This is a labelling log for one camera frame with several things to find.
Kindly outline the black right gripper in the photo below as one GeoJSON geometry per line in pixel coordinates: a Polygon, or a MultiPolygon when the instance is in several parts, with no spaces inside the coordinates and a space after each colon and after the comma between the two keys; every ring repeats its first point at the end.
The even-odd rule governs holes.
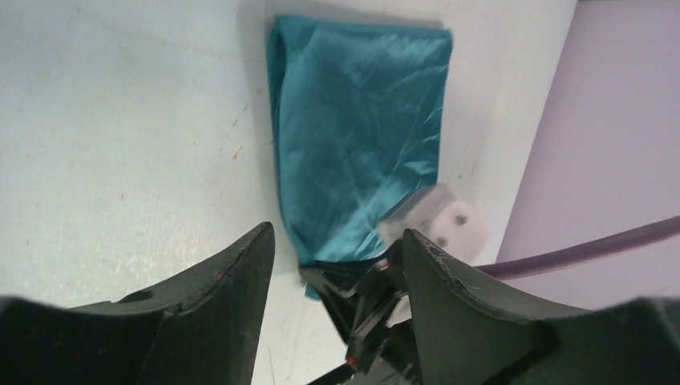
{"type": "Polygon", "coordinates": [[[365,261],[318,261],[298,271],[347,347],[344,363],[314,383],[422,383],[411,320],[389,319],[407,298],[401,250],[365,261]]]}

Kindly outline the teal cloth napkin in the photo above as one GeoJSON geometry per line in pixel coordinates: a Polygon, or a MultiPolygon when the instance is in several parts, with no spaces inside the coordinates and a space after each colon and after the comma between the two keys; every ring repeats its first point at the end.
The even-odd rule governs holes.
{"type": "Polygon", "coordinates": [[[266,47],[282,222],[300,266],[373,259],[378,223],[438,179],[454,38],[279,14],[266,47]]]}

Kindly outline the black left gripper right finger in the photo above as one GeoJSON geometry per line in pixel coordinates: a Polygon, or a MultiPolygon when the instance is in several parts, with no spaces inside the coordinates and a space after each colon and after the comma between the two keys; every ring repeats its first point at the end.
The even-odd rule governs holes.
{"type": "Polygon", "coordinates": [[[515,289],[403,234],[426,384],[676,384],[679,301],[583,310],[515,289]]]}

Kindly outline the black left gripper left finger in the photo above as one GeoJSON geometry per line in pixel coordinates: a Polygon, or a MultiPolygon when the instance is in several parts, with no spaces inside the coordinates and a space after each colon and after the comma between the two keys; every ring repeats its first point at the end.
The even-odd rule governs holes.
{"type": "Polygon", "coordinates": [[[118,302],[1,299],[4,384],[248,384],[273,270],[263,222],[118,302]]]}

